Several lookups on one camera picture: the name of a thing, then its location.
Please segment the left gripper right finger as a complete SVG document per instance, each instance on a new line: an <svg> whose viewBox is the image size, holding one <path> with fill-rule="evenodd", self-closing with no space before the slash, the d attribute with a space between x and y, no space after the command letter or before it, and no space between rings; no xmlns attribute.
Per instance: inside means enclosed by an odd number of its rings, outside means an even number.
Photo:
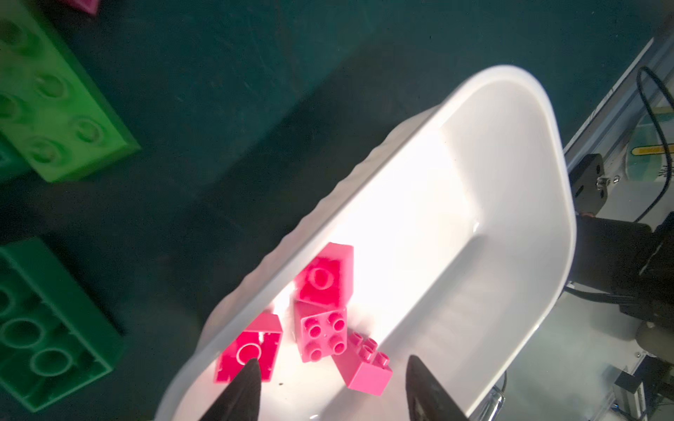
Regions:
<svg viewBox="0 0 674 421"><path fill-rule="evenodd" d="M412 421L469 420L417 355L407 361L405 392Z"/></svg>

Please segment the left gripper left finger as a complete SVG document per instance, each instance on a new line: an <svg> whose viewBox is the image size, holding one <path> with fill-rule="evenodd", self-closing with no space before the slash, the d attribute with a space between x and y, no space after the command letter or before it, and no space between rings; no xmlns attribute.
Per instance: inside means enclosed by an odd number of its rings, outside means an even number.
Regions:
<svg viewBox="0 0 674 421"><path fill-rule="evenodd" d="M262 374L257 359L247 362L200 421L258 421Z"/></svg>

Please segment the pink lego brick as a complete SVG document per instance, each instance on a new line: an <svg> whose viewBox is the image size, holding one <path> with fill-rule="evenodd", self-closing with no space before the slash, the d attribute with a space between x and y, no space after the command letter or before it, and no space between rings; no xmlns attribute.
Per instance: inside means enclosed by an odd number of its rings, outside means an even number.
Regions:
<svg viewBox="0 0 674 421"><path fill-rule="evenodd" d="M356 331L349 332L346 350L333 361L348 389L382 396L392 379L389 356L378 350L375 340Z"/></svg>
<svg viewBox="0 0 674 421"><path fill-rule="evenodd" d="M281 321L276 314L260 314L219 356L214 382L233 382L251 360L258 361L262 382L270 382L283 334Z"/></svg>
<svg viewBox="0 0 674 421"><path fill-rule="evenodd" d="M343 354L348 347L347 308L293 303L294 337L303 363Z"/></svg>
<svg viewBox="0 0 674 421"><path fill-rule="evenodd" d="M98 15L100 0L61 0L61 2L75 10L85 12L91 16Z"/></svg>
<svg viewBox="0 0 674 421"><path fill-rule="evenodd" d="M296 300L328 309L346 307L354 289L354 250L328 243L295 277Z"/></svg>

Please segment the long dark green lego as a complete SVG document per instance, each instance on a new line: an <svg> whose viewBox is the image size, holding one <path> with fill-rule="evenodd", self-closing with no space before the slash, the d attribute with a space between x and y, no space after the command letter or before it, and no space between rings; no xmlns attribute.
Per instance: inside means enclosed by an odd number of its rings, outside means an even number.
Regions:
<svg viewBox="0 0 674 421"><path fill-rule="evenodd" d="M1 386L39 412L111 373L122 336L39 238L1 248Z"/></svg>

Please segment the long light green lego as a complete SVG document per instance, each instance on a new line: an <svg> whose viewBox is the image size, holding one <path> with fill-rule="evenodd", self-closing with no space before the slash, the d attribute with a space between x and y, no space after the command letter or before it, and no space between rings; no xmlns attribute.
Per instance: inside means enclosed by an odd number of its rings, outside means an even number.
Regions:
<svg viewBox="0 0 674 421"><path fill-rule="evenodd" d="M32 1L1 3L1 133L47 182L80 180L140 150Z"/></svg>

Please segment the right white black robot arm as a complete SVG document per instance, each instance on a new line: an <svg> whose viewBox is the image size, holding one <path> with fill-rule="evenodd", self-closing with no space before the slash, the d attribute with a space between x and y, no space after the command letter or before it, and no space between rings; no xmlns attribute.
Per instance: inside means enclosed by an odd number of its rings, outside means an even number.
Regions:
<svg viewBox="0 0 674 421"><path fill-rule="evenodd" d="M617 305L642 321L635 340L649 354L673 363L673 215L656 229L642 223L577 217L569 279L591 292L578 298Z"/></svg>

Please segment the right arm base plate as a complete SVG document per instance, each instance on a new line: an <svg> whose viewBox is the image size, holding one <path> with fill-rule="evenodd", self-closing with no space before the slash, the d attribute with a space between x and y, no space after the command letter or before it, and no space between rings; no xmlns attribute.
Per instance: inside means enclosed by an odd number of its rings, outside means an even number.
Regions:
<svg viewBox="0 0 674 421"><path fill-rule="evenodd" d="M570 187L577 214L596 215L607 201L604 159L601 154L587 154L570 172Z"/></svg>

